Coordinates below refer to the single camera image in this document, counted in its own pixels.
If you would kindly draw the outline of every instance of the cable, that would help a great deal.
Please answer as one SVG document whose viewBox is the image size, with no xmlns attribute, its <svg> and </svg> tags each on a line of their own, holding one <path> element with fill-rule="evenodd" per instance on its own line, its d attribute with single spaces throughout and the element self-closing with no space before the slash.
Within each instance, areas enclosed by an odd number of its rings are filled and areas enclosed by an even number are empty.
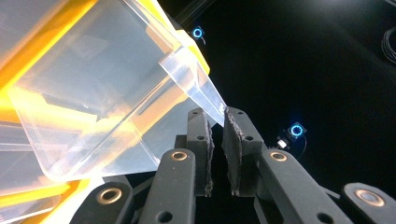
<svg viewBox="0 0 396 224">
<path fill-rule="evenodd" d="M 305 136 L 304 136 L 304 140 L 305 140 L 305 146 L 304 146 L 303 152 L 300 154 L 300 156 L 297 158 L 297 160 L 299 160 L 305 153 L 305 149 L 306 149 L 306 137 Z"/>
<path fill-rule="evenodd" d="M 390 30 L 384 33 L 384 38 L 381 41 L 381 49 L 391 62 L 396 63 L 396 52 L 393 50 L 392 46 L 389 43 L 390 36 L 396 31 L 396 27 L 391 28 Z"/>
</svg>

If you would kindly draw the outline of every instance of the blue ring light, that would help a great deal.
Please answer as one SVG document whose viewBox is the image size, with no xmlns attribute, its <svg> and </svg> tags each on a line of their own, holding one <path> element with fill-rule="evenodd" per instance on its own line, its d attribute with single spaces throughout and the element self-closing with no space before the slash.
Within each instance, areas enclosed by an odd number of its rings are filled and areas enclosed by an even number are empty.
<svg viewBox="0 0 396 224">
<path fill-rule="evenodd" d="M 202 37 L 202 30 L 199 29 L 199 28 L 195 28 L 195 29 L 192 31 L 192 35 L 193 35 L 195 38 L 201 38 L 201 37 Z"/>
<path fill-rule="evenodd" d="M 293 125 L 293 126 L 290 128 L 290 130 L 291 130 L 291 134 L 293 134 L 293 135 L 296 136 L 296 137 L 302 135 L 303 132 L 304 132 L 303 127 L 302 127 L 301 125 L 297 125 L 297 124 L 296 124 L 296 125 Z"/>
</svg>

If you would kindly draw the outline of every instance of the black background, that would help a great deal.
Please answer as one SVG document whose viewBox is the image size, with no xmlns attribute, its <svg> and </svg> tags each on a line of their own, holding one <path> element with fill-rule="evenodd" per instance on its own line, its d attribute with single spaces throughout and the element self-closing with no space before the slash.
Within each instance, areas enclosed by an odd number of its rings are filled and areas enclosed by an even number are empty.
<svg viewBox="0 0 396 224">
<path fill-rule="evenodd" d="M 189 1 L 159 1 L 175 17 Z M 295 121 L 308 130 L 301 165 L 340 192 L 361 182 L 396 198 L 396 69 L 381 51 L 396 7 L 369 0 L 218 0 L 200 25 L 210 77 L 268 147 Z M 214 128 L 221 143 L 221 128 Z M 197 198 L 197 223 L 255 223 L 251 199 L 233 198 L 222 149 L 213 197 Z"/>
</svg>

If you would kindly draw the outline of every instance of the blue led light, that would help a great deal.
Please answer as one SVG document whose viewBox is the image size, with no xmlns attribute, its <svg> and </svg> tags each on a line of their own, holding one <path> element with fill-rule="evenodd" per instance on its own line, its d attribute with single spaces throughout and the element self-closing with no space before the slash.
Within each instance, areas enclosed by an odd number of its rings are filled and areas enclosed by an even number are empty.
<svg viewBox="0 0 396 224">
<path fill-rule="evenodd" d="M 203 35 L 203 33 L 202 33 L 202 30 L 201 30 L 200 28 L 195 28 L 195 29 L 192 31 L 192 35 L 193 35 L 195 38 L 201 38 L 202 35 Z"/>
<path fill-rule="evenodd" d="M 303 127 L 301 125 L 298 125 L 298 124 L 293 125 L 290 130 L 291 130 L 291 134 L 293 134 L 296 137 L 302 135 L 303 132 L 304 132 Z"/>
</svg>

